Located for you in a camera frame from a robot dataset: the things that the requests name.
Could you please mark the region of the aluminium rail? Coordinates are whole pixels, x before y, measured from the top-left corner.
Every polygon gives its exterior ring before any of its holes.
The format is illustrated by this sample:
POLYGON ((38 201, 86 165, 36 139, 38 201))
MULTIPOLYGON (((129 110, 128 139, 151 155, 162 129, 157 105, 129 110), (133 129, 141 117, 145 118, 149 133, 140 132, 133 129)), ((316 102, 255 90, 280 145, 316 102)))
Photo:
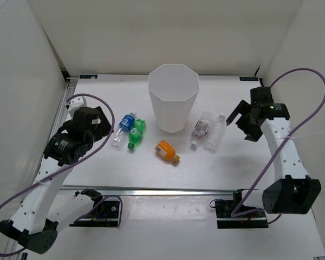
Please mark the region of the aluminium rail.
POLYGON ((96 190, 105 195, 117 196, 232 196, 234 190, 201 190, 185 188, 143 188, 143 187, 115 187, 115 186, 70 186, 61 187, 61 192, 96 190))
POLYGON ((14 83, 0 87, 0 204, 36 176, 61 87, 14 83))

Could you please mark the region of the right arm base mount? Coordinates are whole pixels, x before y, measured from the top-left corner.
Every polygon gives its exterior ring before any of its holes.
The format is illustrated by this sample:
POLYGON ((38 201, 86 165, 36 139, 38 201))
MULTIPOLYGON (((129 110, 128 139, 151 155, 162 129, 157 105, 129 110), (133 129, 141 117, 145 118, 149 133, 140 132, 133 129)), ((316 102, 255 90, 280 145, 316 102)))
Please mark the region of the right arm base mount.
POLYGON ((216 198, 209 207, 216 211, 217 229, 266 229, 269 227, 265 211, 259 207, 242 205, 237 216, 231 214, 242 200, 243 190, 232 193, 231 199, 216 198))

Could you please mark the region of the aluminium left rail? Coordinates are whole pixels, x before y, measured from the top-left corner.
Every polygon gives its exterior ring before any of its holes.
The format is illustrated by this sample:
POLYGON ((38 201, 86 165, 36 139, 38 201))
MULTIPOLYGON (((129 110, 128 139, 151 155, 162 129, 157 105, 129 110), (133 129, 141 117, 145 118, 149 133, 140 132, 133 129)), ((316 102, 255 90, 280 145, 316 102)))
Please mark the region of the aluminium left rail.
POLYGON ((36 176, 61 87, 14 83, 0 87, 0 204, 36 176))

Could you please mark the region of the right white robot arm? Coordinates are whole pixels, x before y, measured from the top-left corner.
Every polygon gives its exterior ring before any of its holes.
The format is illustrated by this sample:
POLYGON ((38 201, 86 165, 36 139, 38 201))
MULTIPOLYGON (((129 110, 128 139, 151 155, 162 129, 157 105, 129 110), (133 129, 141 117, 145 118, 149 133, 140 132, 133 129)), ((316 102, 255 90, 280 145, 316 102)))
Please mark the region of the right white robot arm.
POLYGON ((285 104, 275 103, 269 87, 250 90, 250 102, 242 100, 227 118, 235 121, 245 139, 265 137, 273 158, 275 181, 262 193, 263 208, 273 214, 308 213, 321 191, 321 183, 304 168, 290 138, 290 114, 285 104))

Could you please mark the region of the red label clear bottle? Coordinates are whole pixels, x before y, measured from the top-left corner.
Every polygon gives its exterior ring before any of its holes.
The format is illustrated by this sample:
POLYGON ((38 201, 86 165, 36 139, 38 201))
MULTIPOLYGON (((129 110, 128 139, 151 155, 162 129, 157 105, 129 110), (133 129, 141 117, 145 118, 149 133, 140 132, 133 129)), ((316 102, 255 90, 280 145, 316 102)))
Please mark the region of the red label clear bottle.
POLYGON ((196 150, 205 142, 208 133, 213 125, 214 118, 215 116, 208 111, 204 111, 201 114, 191 133, 190 147, 192 150, 196 150))

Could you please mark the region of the green plastic bottle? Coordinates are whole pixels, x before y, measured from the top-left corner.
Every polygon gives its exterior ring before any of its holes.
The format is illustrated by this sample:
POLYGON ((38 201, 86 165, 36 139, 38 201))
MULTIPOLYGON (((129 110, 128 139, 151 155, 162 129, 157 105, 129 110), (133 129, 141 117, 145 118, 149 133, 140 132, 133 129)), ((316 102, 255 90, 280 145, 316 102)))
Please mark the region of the green plastic bottle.
POLYGON ((137 145, 141 143, 145 130, 146 130, 145 120, 142 120, 140 118, 136 119, 128 136, 129 143, 127 145, 127 148, 129 150, 134 150, 137 147, 137 145))

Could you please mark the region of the orange plastic bottle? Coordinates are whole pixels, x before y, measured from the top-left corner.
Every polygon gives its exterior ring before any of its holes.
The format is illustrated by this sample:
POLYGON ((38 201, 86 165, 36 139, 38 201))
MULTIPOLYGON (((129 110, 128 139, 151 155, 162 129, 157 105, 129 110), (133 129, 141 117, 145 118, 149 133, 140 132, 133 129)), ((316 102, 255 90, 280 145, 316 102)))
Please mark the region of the orange plastic bottle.
POLYGON ((156 147, 155 151, 165 160, 172 164, 177 164, 180 157, 176 154, 175 149, 166 141, 160 141, 156 147))

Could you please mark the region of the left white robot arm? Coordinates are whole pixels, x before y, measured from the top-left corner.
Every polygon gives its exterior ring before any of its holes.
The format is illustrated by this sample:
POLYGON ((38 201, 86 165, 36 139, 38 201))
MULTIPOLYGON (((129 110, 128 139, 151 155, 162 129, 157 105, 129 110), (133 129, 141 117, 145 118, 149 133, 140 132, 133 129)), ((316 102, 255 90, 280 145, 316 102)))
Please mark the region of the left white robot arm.
POLYGON ((0 222, 0 233, 37 254, 46 253, 65 227, 101 215, 106 199, 87 188, 76 192, 65 206, 50 209, 74 166, 89 158, 93 145, 113 131, 101 107, 79 106, 70 108, 69 114, 71 119, 49 140, 36 180, 20 192, 26 194, 20 208, 10 219, 0 222))

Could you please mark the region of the white octagonal plastic bin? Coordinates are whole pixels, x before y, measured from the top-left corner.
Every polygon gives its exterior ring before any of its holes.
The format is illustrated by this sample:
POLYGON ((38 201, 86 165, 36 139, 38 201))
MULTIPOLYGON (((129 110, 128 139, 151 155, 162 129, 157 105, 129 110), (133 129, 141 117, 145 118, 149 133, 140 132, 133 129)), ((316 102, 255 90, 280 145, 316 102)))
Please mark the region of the white octagonal plastic bin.
POLYGON ((199 93, 199 76, 183 64, 163 64, 148 75, 148 92, 159 128, 184 129, 199 93))

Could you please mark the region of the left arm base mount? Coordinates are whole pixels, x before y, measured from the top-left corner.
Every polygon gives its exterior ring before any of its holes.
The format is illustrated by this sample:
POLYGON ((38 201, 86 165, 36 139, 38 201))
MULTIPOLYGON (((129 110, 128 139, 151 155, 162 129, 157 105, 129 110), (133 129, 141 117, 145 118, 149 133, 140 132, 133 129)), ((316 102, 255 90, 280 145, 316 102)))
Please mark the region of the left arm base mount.
POLYGON ((101 203, 85 217, 81 217, 70 227, 118 228, 122 220, 123 201, 120 196, 104 196, 101 203))

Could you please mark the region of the clear plastic bottle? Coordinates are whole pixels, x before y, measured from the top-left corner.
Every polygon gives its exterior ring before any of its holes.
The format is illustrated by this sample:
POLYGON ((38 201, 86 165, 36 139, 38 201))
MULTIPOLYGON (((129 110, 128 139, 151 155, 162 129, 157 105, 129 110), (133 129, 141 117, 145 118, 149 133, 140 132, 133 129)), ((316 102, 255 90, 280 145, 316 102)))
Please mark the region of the clear plastic bottle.
POLYGON ((212 153, 216 152, 217 147, 220 144, 220 141, 222 140, 223 135, 225 133, 225 128, 226 128, 226 118, 223 114, 221 114, 217 116, 213 121, 210 136, 208 137, 208 140, 206 141, 206 145, 205 145, 205 148, 207 150, 209 150, 212 153))

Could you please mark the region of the blue label clear bottle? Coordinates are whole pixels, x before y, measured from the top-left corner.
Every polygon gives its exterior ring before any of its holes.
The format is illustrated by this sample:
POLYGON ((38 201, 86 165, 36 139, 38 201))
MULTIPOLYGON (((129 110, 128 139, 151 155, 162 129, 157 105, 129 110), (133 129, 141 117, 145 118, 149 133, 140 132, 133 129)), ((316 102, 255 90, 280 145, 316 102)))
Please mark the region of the blue label clear bottle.
POLYGON ((126 139, 128 138, 128 135, 137 118, 136 115, 136 111, 131 111, 130 113, 126 114, 119 122, 116 130, 113 133, 112 138, 112 146, 116 150, 120 151, 123 148, 126 139))

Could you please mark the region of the aluminium front rail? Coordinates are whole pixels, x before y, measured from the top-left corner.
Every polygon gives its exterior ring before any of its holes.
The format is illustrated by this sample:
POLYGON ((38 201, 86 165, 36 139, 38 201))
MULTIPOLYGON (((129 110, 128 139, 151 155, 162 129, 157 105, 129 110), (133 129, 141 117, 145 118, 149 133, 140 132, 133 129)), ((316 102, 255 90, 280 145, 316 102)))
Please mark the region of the aluminium front rail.
POLYGON ((232 196, 234 190, 201 190, 185 188, 143 188, 143 187, 115 187, 115 186, 70 186, 61 187, 61 192, 96 190, 105 195, 117 196, 232 196))

